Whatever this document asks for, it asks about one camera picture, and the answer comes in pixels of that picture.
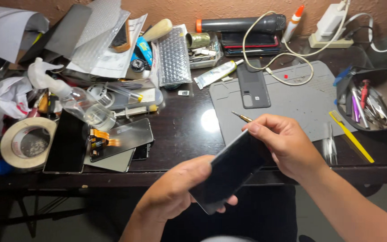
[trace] purple pen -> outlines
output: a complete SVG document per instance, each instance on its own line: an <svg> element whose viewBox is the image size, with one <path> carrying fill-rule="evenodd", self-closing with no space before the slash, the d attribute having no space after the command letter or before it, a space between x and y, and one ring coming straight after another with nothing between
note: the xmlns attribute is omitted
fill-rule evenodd
<svg viewBox="0 0 387 242"><path fill-rule="evenodd" d="M359 124L359 110L358 110L358 106L356 106L355 98L356 98L355 96L352 96L353 112L355 114L355 121L356 121L356 123Z"/></svg>

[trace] textured wall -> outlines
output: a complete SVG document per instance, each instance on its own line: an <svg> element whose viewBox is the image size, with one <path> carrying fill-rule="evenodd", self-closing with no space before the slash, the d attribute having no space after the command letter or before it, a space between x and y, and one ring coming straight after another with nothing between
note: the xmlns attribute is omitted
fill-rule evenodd
<svg viewBox="0 0 387 242"><path fill-rule="evenodd" d="M91 0L0 0L0 6L38 11L54 24L72 4L89 2ZM122 0L122 8L132 13L130 18L148 13L146 27L168 18L173 24L184 23L189 31L194 31L197 18L253 17L269 10L290 18L301 4L305 4L296 34L311 34L331 3L338 3L338 0ZM352 0L349 16L360 12L373 15L375 36L387 35L387 0Z"/></svg>

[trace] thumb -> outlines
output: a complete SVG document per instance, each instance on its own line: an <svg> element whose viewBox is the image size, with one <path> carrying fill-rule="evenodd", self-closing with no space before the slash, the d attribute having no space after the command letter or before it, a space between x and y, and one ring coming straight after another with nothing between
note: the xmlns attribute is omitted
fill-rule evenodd
<svg viewBox="0 0 387 242"><path fill-rule="evenodd" d="M264 142L269 148L277 148L281 139L280 135L255 122L250 122L247 129L253 137Z"/></svg>
<svg viewBox="0 0 387 242"><path fill-rule="evenodd" d="M189 161L182 162L172 168L171 173L175 182L175 190L187 192L192 187L205 181L212 172L210 162L214 156L200 156Z"/></svg>

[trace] left hand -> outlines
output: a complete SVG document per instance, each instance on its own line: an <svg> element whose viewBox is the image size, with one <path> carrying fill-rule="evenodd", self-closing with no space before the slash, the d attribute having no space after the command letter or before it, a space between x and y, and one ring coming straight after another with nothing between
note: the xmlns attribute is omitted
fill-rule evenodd
<svg viewBox="0 0 387 242"><path fill-rule="evenodd" d="M166 222L186 210L191 202L196 202L189 190L206 180L212 172L210 162L214 156L200 156L182 162L166 172L143 195L135 212L145 215L156 222ZM228 199L236 205L237 197ZM225 206L217 210L225 212Z"/></svg>

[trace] wooden desk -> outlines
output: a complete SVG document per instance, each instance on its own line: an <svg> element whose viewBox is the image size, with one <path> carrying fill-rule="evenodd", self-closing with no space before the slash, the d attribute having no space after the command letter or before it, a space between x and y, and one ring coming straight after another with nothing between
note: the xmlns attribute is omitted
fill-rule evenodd
<svg viewBox="0 0 387 242"><path fill-rule="evenodd" d="M293 51L309 53L311 50L306 38L301 37L290 44ZM334 75L349 65L371 67L365 52L359 47L349 49L326 49L319 54L308 57L310 61L324 62ZM229 61L223 58L219 64ZM270 58L262 58L263 65ZM271 69L280 69L297 65L301 60L292 56L279 58L271 65ZM197 77L208 69L191 70ZM207 131L204 127L216 125L217 122L204 116L207 110L213 109L208 87L199 90L195 83L183 84L177 90L168 91L161 88L164 102L159 112L146 116L150 119L156 141L145 161L131 163L128 173L115 173L104 169L85 166L80 175L45 175L40 172L10 174L0 177L0 189L20 188L80 188L88 187L119 187L119 186L150 186L165 171L176 164L205 154L217 154L224 147L219 130ZM179 90L189 90L190 96L178 96ZM345 141L345 135L335 138L338 152L338 166L333 169L353 184L385 184L387 183L387 132L355 132L354 135L376 161L370 164L362 159ZM278 170L264 169L255 174L249 181L250 185L295 184Z"/></svg>

